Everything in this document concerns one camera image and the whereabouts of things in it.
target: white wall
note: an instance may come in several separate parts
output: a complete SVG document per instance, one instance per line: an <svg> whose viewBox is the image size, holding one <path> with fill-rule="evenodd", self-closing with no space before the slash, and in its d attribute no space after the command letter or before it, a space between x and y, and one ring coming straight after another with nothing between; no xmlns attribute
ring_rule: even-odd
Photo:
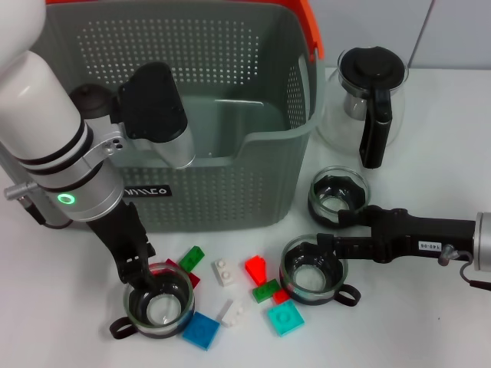
<svg viewBox="0 0 491 368"><path fill-rule="evenodd" d="M412 67L491 68L491 0L434 0Z"/></svg>
<svg viewBox="0 0 491 368"><path fill-rule="evenodd" d="M310 0L310 3L321 29L328 66L334 67L343 50L357 46L382 46L409 62L431 0Z"/></svg>

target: teapot handle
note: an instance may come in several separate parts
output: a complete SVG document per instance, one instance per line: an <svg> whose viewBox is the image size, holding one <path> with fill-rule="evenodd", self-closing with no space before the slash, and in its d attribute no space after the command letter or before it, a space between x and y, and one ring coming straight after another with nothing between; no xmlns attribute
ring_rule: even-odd
<svg viewBox="0 0 491 368"><path fill-rule="evenodd" d="M376 169L382 165L391 123L390 90L373 89L367 100L367 116L360 143L363 167Z"/></svg>

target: green indicator light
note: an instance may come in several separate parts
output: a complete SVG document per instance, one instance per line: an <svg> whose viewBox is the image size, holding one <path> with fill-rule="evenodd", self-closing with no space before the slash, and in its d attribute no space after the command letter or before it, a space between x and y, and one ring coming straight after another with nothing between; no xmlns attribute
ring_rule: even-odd
<svg viewBox="0 0 491 368"><path fill-rule="evenodd" d="M58 201L64 205L73 205L75 203L75 197L72 194L58 194Z"/></svg>

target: red lego brick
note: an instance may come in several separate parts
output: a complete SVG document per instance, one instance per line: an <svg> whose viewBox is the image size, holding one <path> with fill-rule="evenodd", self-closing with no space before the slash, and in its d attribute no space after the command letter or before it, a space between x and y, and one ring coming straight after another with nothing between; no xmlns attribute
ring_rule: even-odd
<svg viewBox="0 0 491 368"><path fill-rule="evenodd" d="M255 255L245 263L245 270L256 285L261 286L266 283L266 261L263 258Z"/></svg>
<svg viewBox="0 0 491 368"><path fill-rule="evenodd" d="M281 304L284 301L287 301L290 297L288 296L288 293L285 291L285 289L281 289L280 291L276 291L273 294L273 300L275 301L276 304Z"/></svg>
<svg viewBox="0 0 491 368"><path fill-rule="evenodd" d="M169 266L173 266L173 267L176 267L176 268L183 270L177 263L173 262L169 258L164 263L168 264ZM193 289L194 289L197 286L197 284L199 283L200 279L192 272L188 273L187 275L189 276L189 280L191 281L191 285L193 286Z"/></svg>

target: black teapot lid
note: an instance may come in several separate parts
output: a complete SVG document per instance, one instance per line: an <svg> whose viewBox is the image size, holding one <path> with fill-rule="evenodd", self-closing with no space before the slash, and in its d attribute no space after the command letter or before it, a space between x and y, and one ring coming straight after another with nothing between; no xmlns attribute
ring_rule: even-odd
<svg viewBox="0 0 491 368"><path fill-rule="evenodd" d="M355 87L392 90L404 81L404 62L386 48L353 48L339 65L343 77Z"/></svg>

